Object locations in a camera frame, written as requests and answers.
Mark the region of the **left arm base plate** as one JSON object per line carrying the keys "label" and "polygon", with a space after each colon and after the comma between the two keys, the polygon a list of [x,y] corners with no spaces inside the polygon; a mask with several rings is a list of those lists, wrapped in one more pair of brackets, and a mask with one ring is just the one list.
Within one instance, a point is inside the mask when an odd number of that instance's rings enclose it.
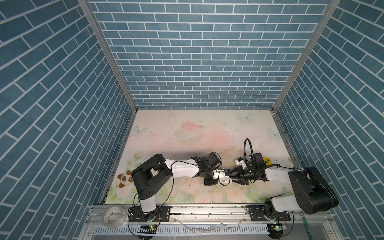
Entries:
{"label": "left arm base plate", "polygon": [[150,213],[144,213],[141,206],[131,207],[129,211],[129,222],[132,223],[149,223],[149,222],[169,222],[171,215],[171,206],[162,206],[158,210]]}

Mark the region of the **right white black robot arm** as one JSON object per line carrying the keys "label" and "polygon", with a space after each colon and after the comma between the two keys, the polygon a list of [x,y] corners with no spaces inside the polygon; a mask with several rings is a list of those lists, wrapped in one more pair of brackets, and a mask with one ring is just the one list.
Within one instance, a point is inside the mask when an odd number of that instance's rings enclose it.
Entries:
{"label": "right white black robot arm", "polygon": [[326,212],[339,205],[339,199],[319,170],[315,167],[291,168],[273,164],[261,153],[250,155],[250,159],[235,160],[237,167],[225,171],[230,183],[249,185],[260,180],[276,182],[292,188],[292,195],[277,195],[267,198],[263,206],[264,218],[276,221],[289,212],[301,211],[311,215]]}

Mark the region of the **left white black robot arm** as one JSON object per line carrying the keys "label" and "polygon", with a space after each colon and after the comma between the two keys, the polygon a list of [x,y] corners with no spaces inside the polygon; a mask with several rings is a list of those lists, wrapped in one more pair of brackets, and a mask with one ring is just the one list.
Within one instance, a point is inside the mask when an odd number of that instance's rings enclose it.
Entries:
{"label": "left white black robot arm", "polygon": [[143,214],[156,212],[156,194],[168,182],[176,178],[201,177],[205,184],[216,184],[214,172],[222,166],[216,153],[203,157],[191,157],[188,160],[169,160],[162,154],[156,154],[132,171]]}

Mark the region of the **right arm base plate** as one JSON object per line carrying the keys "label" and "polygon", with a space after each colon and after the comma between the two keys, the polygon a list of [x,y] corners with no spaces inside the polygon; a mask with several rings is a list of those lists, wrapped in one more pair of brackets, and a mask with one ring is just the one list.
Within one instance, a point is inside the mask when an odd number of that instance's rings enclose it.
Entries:
{"label": "right arm base plate", "polygon": [[289,212],[276,212],[266,204],[246,205],[244,208],[252,222],[288,222],[291,220]]}

